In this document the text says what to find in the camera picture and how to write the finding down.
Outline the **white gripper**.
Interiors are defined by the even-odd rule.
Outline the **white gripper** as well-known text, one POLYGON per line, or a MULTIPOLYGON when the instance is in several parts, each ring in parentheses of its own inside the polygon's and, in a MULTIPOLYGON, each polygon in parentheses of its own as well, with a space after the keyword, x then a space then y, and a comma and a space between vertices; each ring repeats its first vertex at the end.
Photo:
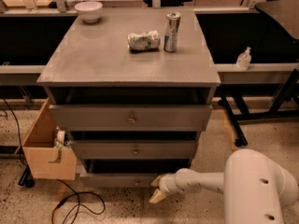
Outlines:
POLYGON ((200 177, 193 173, 158 175, 151 185, 159 189, 156 189, 149 198, 150 203, 158 203, 164 200, 166 195, 192 193, 201 188, 200 177))

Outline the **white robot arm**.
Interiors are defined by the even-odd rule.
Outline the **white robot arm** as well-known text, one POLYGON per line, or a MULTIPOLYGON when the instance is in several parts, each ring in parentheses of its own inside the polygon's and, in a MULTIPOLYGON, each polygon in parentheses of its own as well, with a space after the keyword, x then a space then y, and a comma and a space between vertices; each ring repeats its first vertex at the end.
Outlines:
POLYGON ((247 148, 231 154, 222 173, 183 168, 157 176, 151 185, 155 187, 151 203, 199 189, 221 193, 225 224, 284 224, 283 210, 298 198, 297 181, 288 170, 247 148))

